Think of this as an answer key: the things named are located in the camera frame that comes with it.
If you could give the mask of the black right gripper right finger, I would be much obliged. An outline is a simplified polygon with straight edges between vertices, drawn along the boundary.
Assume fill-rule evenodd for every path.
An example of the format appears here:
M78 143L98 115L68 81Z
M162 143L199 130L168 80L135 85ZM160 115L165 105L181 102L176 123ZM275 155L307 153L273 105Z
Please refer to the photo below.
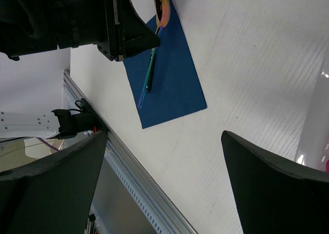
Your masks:
M328 173L230 131L221 142L244 233L328 233Z

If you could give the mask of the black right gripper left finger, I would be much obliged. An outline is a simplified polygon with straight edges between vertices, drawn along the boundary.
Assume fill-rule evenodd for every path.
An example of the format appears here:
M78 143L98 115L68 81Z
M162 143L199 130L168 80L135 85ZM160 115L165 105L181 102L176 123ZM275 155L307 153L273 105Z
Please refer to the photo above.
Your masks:
M99 131L1 172L1 233L83 233L106 147Z

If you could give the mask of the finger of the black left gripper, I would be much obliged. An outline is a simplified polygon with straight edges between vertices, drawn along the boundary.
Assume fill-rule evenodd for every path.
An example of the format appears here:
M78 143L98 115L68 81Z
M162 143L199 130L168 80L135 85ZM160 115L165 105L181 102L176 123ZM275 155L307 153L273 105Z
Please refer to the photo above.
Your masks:
M160 45L160 38L137 14L131 0L121 0L123 57L130 58Z

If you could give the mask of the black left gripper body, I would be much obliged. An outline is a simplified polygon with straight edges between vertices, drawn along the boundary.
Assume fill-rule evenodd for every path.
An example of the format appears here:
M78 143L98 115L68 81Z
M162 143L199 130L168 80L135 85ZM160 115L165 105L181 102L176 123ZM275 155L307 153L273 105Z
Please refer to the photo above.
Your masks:
M100 0L104 9L104 32L97 49L110 61L120 62L124 59L124 0Z

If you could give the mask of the gold fork green handle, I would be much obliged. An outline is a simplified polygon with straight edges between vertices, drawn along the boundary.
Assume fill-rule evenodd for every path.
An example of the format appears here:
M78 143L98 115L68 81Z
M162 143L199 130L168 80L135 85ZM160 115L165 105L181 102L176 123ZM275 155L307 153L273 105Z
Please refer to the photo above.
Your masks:
M150 68L150 73L146 85L146 93L149 93L152 89L152 81L153 81L153 74L154 74L154 64L155 64L155 48L152 49L151 51L151 56L150 56L150 61L149 61L149 68Z

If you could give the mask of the iridescent rainbow spoon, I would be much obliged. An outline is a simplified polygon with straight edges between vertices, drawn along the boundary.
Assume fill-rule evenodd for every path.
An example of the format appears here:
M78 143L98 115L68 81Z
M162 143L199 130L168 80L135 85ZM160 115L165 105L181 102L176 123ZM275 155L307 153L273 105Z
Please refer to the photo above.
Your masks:
M154 0L154 4L155 4L155 8L156 8L156 25L157 25L155 33L156 33L157 37L160 38L163 29L167 26L167 24L169 23L169 20L170 20L170 14L171 14L170 2L169 2L169 0ZM143 105L144 97L146 94L145 90L146 90L149 73L150 73L150 68L148 66L147 75L146 75L144 85L142 88L142 92L141 92L141 95L140 95L140 98L139 98L139 101L137 104L137 107L139 109Z

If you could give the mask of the blue paper napkin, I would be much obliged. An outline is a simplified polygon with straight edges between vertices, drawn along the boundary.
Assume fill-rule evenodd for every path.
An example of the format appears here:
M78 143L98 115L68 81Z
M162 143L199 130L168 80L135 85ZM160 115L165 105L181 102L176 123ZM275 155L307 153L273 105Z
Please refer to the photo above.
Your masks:
M143 129L207 107L174 0L170 0L170 6L169 24L155 52L152 89L137 109Z

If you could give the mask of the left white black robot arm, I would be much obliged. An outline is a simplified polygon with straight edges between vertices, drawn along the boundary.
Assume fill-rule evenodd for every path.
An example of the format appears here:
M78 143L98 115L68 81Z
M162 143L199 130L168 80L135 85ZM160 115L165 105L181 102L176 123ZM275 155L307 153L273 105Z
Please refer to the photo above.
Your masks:
M160 45L131 0L1 0L1 52L20 56L94 44L120 62ZM105 125L84 99L42 115L1 112L1 138L73 138Z

